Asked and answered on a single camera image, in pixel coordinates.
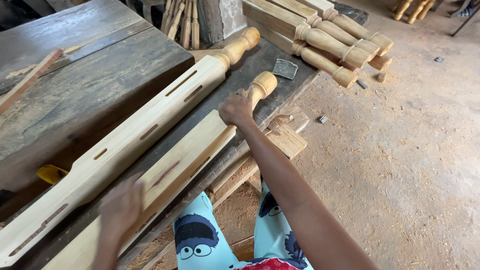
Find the light blue pants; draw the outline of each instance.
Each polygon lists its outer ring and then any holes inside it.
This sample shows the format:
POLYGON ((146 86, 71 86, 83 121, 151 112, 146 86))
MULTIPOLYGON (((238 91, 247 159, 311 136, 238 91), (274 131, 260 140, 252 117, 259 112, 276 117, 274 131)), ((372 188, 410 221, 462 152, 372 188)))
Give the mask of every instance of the light blue pants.
POLYGON ((230 270, 266 258, 279 258, 300 270, 313 270, 263 181, 253 233, 255 258, 238 261, 216 223, 212 203, 205 192, 173 222, 173 232, 179 270, 230 270))

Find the concrete floor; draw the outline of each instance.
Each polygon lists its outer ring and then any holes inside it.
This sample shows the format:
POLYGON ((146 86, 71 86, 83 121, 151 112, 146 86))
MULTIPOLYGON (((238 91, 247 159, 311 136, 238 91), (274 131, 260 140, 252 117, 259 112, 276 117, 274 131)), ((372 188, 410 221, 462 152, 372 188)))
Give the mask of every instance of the concrete floor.
MULTIPOLYGON (((359 71, 366 90, 321 75, 296 101, 311 121, 293 163, 380 269, 480 269, 480 24, 453 38, 454 4, 409 25, 395 1, 339 0, 370 13, 394 62, 383 84, 359 71)), ((256 204, 242 186, 215 210, 230 243, 253 234, 256 204)))

